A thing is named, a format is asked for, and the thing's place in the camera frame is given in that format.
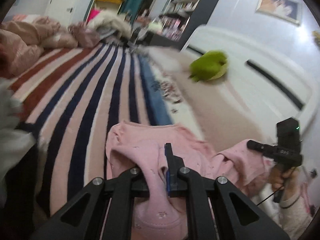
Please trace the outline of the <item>person's right forearm sleeve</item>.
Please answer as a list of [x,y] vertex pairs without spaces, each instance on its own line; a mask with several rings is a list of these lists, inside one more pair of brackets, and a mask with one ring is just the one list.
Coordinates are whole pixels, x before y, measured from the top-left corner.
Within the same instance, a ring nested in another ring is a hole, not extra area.
[[312,221],[301,194],[297,192],[289,199],[282,200],[279,207],[280,227],[288,234],[290,239],[299,239]]

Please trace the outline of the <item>person's right hand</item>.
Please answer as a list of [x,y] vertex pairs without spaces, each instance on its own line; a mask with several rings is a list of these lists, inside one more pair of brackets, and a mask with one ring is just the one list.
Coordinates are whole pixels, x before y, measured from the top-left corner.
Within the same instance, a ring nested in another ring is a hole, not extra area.
[[272,168],[268,182],[273,192],[283,190],[282,201],[288,200],[299,191],[299,169],[293,167],[286,172],[279,165]]

